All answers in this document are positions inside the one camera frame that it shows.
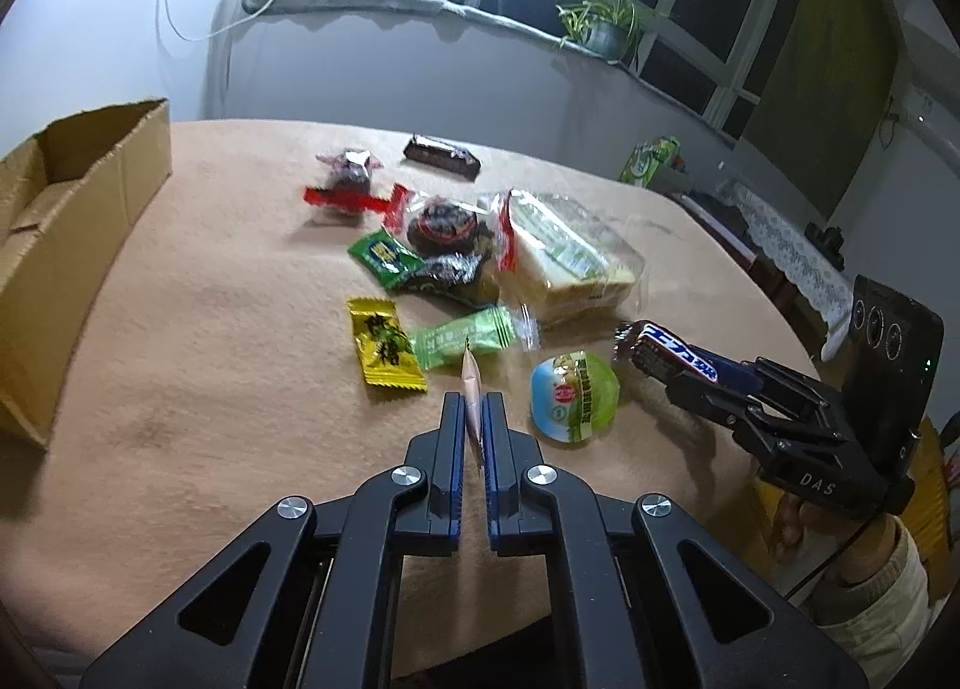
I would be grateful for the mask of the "beige knit sleeve forearm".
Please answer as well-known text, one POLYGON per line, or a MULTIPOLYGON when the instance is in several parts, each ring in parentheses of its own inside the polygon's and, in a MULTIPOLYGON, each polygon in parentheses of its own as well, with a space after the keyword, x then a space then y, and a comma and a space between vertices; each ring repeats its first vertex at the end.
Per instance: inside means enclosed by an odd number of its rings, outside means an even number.
POLYGON ((893 526, 892 552, 869 579, 823 575, 805 603, 811 621, 857 661, 871 687, 889 686, 939 613, 913 536, 900 519, 893 526))

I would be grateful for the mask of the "person's right hand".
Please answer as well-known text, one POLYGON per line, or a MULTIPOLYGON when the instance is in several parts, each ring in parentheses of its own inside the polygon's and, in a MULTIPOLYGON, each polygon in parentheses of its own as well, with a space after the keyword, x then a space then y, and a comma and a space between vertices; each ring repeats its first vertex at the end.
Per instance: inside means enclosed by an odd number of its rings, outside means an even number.
POLYGON ((782 494, 773 520, 771 551, 778 564, 789 564, 807 536, 835 538, 850 543, 832 562, 832 574, 846 585, 857 585, 874 577, 884 567, 898 544, 898 525, 892 515, 859 523, 843 513, 828 512, 799 496, 782 494))

